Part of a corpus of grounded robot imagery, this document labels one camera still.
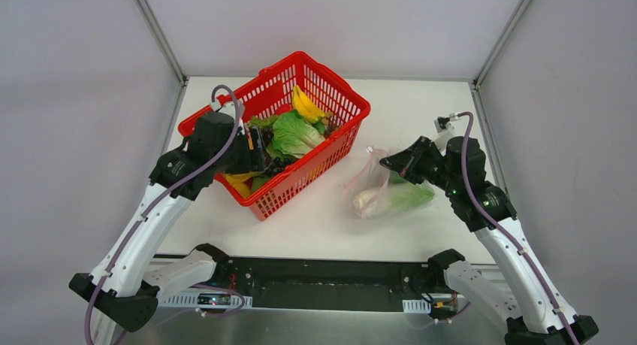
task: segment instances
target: yellow vegetable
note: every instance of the yellow vegetable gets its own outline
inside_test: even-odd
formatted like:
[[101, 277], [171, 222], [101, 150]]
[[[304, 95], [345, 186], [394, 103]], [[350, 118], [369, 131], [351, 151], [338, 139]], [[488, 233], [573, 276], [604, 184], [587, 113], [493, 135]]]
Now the yellow vegetable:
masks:
[[223, 177], [229, 183], [243, 183], [247, 180], [258, 176], [261, 172], [248, 172], [247, 174], [223, 174]]
[[243, 198], [248, 198], [252, 194], [248, 185], [246, 185], [243, 182], [237, 182], [237, 183], [230, 182], [230, 186], [233, 186], [234, 189], [236, 189], [237, 192], [239, 192], [239, 195], [241, 195], [241, 197]]

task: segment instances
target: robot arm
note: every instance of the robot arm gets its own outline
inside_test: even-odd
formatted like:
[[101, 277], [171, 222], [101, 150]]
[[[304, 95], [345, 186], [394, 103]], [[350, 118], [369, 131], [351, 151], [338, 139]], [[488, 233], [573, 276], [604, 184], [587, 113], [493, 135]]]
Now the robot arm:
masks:
[[[436, 140], [420, 137], [406, 150], [380, 163], [411, 183], [426, 180], [444, 190], [455, 214], [493, 256], [514, 297], [486, 281], [455, 250], [432, 257], [429, 265], [437, 270], [440, 281], [464, 294], [506, 334], [507, 344], [574, 344], [589, 340], [598, 332], [595, 322], [590, 316], [577, 315], [548, 278], [527, 242], [509, 198], [485, 180], [486, 155], [474, 138], [468, 138], [466, 144], [466, 178], [463, 177], [464, 139], [452, 137], [449, 123], [455, 119], [457, 116], [453, 114], [440, 117], [436, 120], [439, 132]], [[471, 195], [481, 209], [476, 208]], [[497, 221], [498, 226], [488, 221], [483, 212]], [[570, 328], [566, 328], [562, 316]]]
[[216, 265], [227, 258], [221, 250], [202, 244], [178, 262], [145, 272], [179, 216], [216, 174], [263, 169], [258, 128], [244, 128], [240, 119], [222, 111], [204, 114], [192, 136], [158, 159], [137, 211], [113, 248], [90, 274], [75, 274], [69, 287], [126, 331], [139, 330], [158, 303], [209, 280]]

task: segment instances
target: wire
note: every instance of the wire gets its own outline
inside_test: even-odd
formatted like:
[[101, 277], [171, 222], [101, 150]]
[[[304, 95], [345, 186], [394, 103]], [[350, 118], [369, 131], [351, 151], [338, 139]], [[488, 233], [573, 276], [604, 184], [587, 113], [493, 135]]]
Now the wire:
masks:
[[[497, 228], [498, 231], [502, 232], [503, 235], [507, 239], [509, 239], [509, 241], [511, 241], [511, 243], [513, 244], [513, 246], [515, 246], [515, 248], [518, 250], [518, 253], [519, 253], [520, 251], [524, 249], [522, 245], [518, 242], [518, 240], [515, 239], [515, 237], [513, 237], [513, 235], [511, 235], [508, 231], [506, 231], [505, 228], [503, 228], [493, 217], [491, 217], [491, 215], [489, 215], [489, 213], [487, 213], [487, 211], [484, 208], [482, 208], [482, 206], [480, 206], [480, 204], [478, 203], [478, 199], [475, 198], [475, 195], [473, 194], [473, 191], [471, 190], [471, 184], [469, 183], [469, 176], [467, 175], [467, 171], [466, 171], [466, 147], [467, 147], [467, 144], [469, 143], [469, 133], [471, 132], [471, 127], [473, 126], [473, 113], [462, 112], [462, 113], [458, 113], [457, 116], [469, 117], [469, 124], [466, 127], [466, 132], [464, 133], [464, 139], [462, 140], [462, 153], [461, 153], [462, 178], [464, 180], [464, 186], [466, 187], [466, 193], [467, 195], [469, 195], [471, 202], [473, 203], [475, 208], [478, 210], [478, 212], [485, 219], [487, 219], [487, 221], [491, 225]], [[546, 295], [548, 296], [549, 300], [551, 300], [551, 304], [553, 304], [554, 309], [557, 310], [557, 316], [560, 318], [560, 321], [562, 322], [562, 325], [566, 329], [566, 332], [569, 333], [569, 337], [571, 338], [571, 341], [573, 342], [574, 345], [580, 345], [577, 337], [575, 336], [575, 334], [573, 333], [573, 330], [571, 329], [571, 325], [569, 324], [569, 321], [566, 319], [566, 316], [564, 315], [564, 313], [560, 311], [560, 305], [557, 303], [557, 299], [555, 298], [555, 295], [553, 295], [553, 292], [551, 291], [551, 287], [548, 285], [544, 276], [542, 276], [542, 272], [539, 270], [536, 263], [533, 261], [533, 259], [531, 259], [531, 256], [529, 256], [528, 253], [522, 252], [522, 256], [531, 267], [531, 270], [533, 271], [533, 273], [536, 275], [538, 281], [542, 285], [542, 288], [546, 292]]]
[[199, 289], [208, 289], [208, 290], [213, 290], [213, 291], [227, 292], [230, 295], [237, 296], [241, 300], [241, 304], [238, 307], [235, 307], [232, 310], [227, 310], [227, 311], [224, 311], [223, 313], [205, 313], [205, 317], [226, 317], [226, 316], [230, 316], [230, 315], [232, 315], [234, 313], [238, 313], [246, 305], [246, 298], [244, 298], [243, 295], [241, 295], [239, 292], [236, 292], [234, 290], [222, 289], [220, 287], [215, 287], [215, 286], [202, 285], [200, 283], [198, 283], [197, 285], [194, 285], [193, 287], [196, 287], [196, 288], [199, 288]]
[[455, 304], [457, 299], [457, 292], [454, 291], [454, 294], [451, 296], [451, 300], [443, 302], [443, 304], [447, 305], [447, 304]]
[[[230, 316], [230, 315], [236, 313], [237, 311], [241, 310], [243, 308], [243, 306], [245, 306], [245, 304], [246, 304], [246, 299], [243, 297], [243, 295], [241, 295], [239, 292], [232, 291], [232, 289], [223, 289], [221, 287], [214, 287], [214, 286], [208, 286], [208, 285], [202, 285], [202, 284], [197, 284], [197, 285], [194, 285], [193, 287], [196, 287], [196, 288], [199, 288], [199, 289], [209, 289], [209, 290], [218, 291], [218, 292], [226, 292], [226, 293], [228, 293], [230, 295], [237, 296], [241, 300], [241, 304], [237, 308], [235, 308], [233, 310], [225, 311], [224, 313], [217, 314], [218, 316], [212, 316], [212, 317]], [[160, 325], [164, 325], [166, 322], [169, 322], [172, 319], [175, 319], [176, 317], [178, 317], [178, 316], [180, 316], [180, 315], [182, 315], [184, 313], [188, 313], [190, 311], [197, 311], [197, 310], [201, 310], [201, 309], [199, 307], [197, 307], [194, 310], [190, 308], [190, 309], [184, 309], [184, 310], [178, 311], [178, 312], [170, 315], [166, 319], [163, 319], [162, 321], [160, 321], [160, 322], [158, 322], [156, 324], [153, 324], [152, 326], [145, 327], [143, 329], [143, 331], [140, 331], [140, 333], [143, 334], [144, 332], [151, 331], [154, 328], [157, 328]]]
[[230, 286], [228, 287], [230, 290], [234, 290], [234, 288], [237, 286], [237, 283], [235, 283], [235, 280], [237, 279], [234, 274], [230, 274], [230, 276], [228, 276], [228, 279], [230, 279]]
[[411, 323], [409, 323], [409, 321], [407, 321], [407, 319], [405, 319], [405, 322], [407, 323], [407, 325], [408, 325], [410, 328], [413, 328], [414, 330], [425, 330], [425, 329], [427, 329], [427, 328], [430, 328], [432, 325], [438, 325], [438, 324], [440, 324], [441, 322], [445, 322], [445, 321], [446, 321], [448, 324], [451, 324], [451, 323], [450, 323], [450, 321], [453, 321], [453, 320], [457, 319], [460, 315], [462, 315], [463, 313], [465, 313], [465, 312], [466, 312], [466, 310], [469, 308], [469, 306], [471, 306], [471, 303], [470, 303], [470, 302], [467, 302], [467, 303], [466, 303], [466, 305], [464, 305], [464, 307], [462, 308], [462, 310], [458, 311], [458, 312], [457, 312], [455, 315], [453, 315], [452, 317], [450, 317], [450, 318], [448, 318], [448, 319], [444, 319], [444, 320], [442, 320], [442, 321], [440, 321], [440, 320], [439, 320], [439, 321], [434, 320], [434, 321], [432, 321], [432, 322], [430, 322], [430, 323], [426, 324], [425, 326], [414, 326], [414, 325], [412, 325]]
[[[431, 277], [431, 273], [429, 273], [429, 274], [428, 274], [428, 275], [424, 278], [424, 282], [425, 282], [425, 283], [427, 282], [427, 280], [429, 280], [429, 277]], [[415, 293], [417, 293], [417, 294], [418, 294], [418, 295], [422, 298], [422, 301], [424, 301], [424, 302], [428, 303], [429, 305], [433, 304], [433, 297], [431, 296], [431, 294], [430, 294], [429, 292], [426, 292], [426, 291], [425, 291], [425, 292], [420, 292], [420, 291], [416, 290], [416, 288], [415, 288], [415, 286], [414, 286], [413, 279], [410, 279], [410, 280], [409, 280], [409, 287], [411, 287], [411, 288], [412, 288], [412, 291], [413, 291], [413, 292], [415, 292]]]
[[[177, 181], [175, 184], [173, 184], [173, 186], [168, 187], [164, 192], [161, 193], [161, 195], [157, 196], [157, 198], [152, 200], [152, 202], [148, 205], [146, 210], [144, 212], [142, 212], [140, 218], [142, 218], [142, 219], [147, 218], [149, 213], [152, 211], [152, 209], [155, 206], [157, 206], [157, 204], [161, 200], [163, 200], [166, 196], [168, 196], [175, 189], [178, 189], [184, 183], [187, 183], [188, 181], [190, 181], [193, 178], [197, 177], [199, 174], [201, 174], [201, 172], [206, 171], [211, 165], [213, 165], [215, 162], [217, 162], [219, 160], [219, 158], [221, 158], [221, 156], [223, 156], [225, 151], [227, 151], [228, 148], [232, 145], [232, 141], [234, 141], [234, 138], [237, 135], [237, 132], [239, 131], [240, 121], [241, 121], [241, 117], [243, 115], [243, 104], [237, 100], [237, 97], [234, 94], [234, 92], [232, 91], [232, 89], [230, 89], [228, 86], [223, 85], [223, 84], [219, 84], [218, 86], [216, 86], [213, 89], [213, 93], [210, 96], [212, 98], [212, 102], [215, 101], [215, 93], [219, 89], [225, 89], [230, 94], [230, 96], [232, 97], [232, 101], [234, 103], [234, 127], [232, 128], [232, 131], [231, 131], [230, 136], [228, 137], [227, 141], [222, 146], [222, 148], [219, 150], [219, 152], [216, 155], [214, 155], [210, 160], [208, 160], [208, 162], [204, 163], [200, 168], [194, 170], [191, 174], [187, 175], [183, 179]], [[107, 273], [110, 273], [110, 271], [113, 270], [113, 267], [115, 267], [115, 262], [117, 261], [117, 259], [119, 259], [119, 256], [122, 254], [122, 252], [124, 251], [124, 248], [126, 247], [128, 242], [131, 240], [131, 238], [133, 237], [133, 234], [137, 231], [137, 229], [139, 228], [141, 223], [142, 223], [142, 221], [138, 220], [131, 227], [131, 229], [128, 230], [128, 232], [126, 233], [126, 236], [124, 237], [122, 242], [119, 244], [119, 246], [115, 250], [115, 253], [113, 254], [113, 257], [110, 259], [110, 261], [108, 262], [108, 265], [106, 266], [105, 270], [106, 270]], [[93, 290], [93, 293], [92, 293], [91, 298], [89, 300], [89, 306], [86, 308], [86, 314], [84, 316], [84, 340], [86, 340], [86, 343], [88, 345], [95, 345], [95, 343], [93, 343], [93, 339], [92, 339], [92, 336], [91, 336], [91, 316], [92, 316], [93, 308], [95, 307], [95, 302], [97, 301], [97, 297], [99, 295], [99, 292], [101, 291], [102, 287], [104, 287], [104, 283], [106, 282], [106, 279], [107, 279], [107, 276], [102, 276], [100, 278], [100, 280], [98, 281], [98, 284], [95, 287], [95, 290]], [[116, 342], [113, 345], [117, 345], [117, 344], [121, 343], [122, 340], [125, 337], [125, 334], [126, 334], [126, 331], [124, 331], [122, 333], [122, 335], [120, 335], [117, 338]]]

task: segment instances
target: grapes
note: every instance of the grapes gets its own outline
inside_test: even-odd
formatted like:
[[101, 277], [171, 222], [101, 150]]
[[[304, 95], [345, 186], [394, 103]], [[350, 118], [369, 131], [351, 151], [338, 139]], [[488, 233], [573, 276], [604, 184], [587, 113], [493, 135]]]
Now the grapes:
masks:
[[274, 138], [274, 131], [272, 128], [261, 129], [261, 138], [263, 138], [263, 145], [267, 147]]
[[332, 117], [329, 119], [329, 123], [327, 125], [325, 125], [325, 133], [323, 133], [323, 137], [328, 138], [332, 135], [332, 133], [334, 133], [334, 131], [336, 131], [337, 129], [340, 129], [340, 126], [337, 126], [336, 121], [337, 119]]
[[268, 177], [274, 177], [277, 174], [285, 171], [285, 168], [295, 162], [294, 159], [286, 158], [281, 160], [279, 157], [272, 159], [272, 162], [263, 170], [263, 175]]

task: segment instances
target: banana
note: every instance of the banana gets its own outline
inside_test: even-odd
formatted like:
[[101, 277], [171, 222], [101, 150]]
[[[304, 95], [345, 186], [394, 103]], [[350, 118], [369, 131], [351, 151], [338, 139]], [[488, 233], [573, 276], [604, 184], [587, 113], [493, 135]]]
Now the banana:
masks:
[[294, 86], [294, 93], [297, 93], [303, 106], [310, 112], [317, 116], [319, 119], [325, 117], [325, 112], [318, 108], [314, 102], [300, 89], [298, 85]]
[[294, 87], [294, 90], [292, 91], [292, 107], [298, 111], [298, 113], [303, 116], [304, 119], [307, 120], [307, 122], [309, 123], [317, 123], [320, 119], [318, 116], [316, 116], [313, 112], [309, 111], [305, 105], [303, 104], [303, 101], [300, 99], [300, 96], [298, 95], [299, 92], [302, 93], [302, 91], [297, 90], [298, 86]]
[[248, 198], [252, 194], [252, 191], [250, 191], [250, 188], [248, 187], [248, 185], [246, 185], [243, 182], [239, 182], [239, 183], [230, 182], [230, 186], [233, 186], [234, 189], [236, 189], [237, 192], [239, 192], [239, 195], [241, 195], [241, 197], [243, 198]]

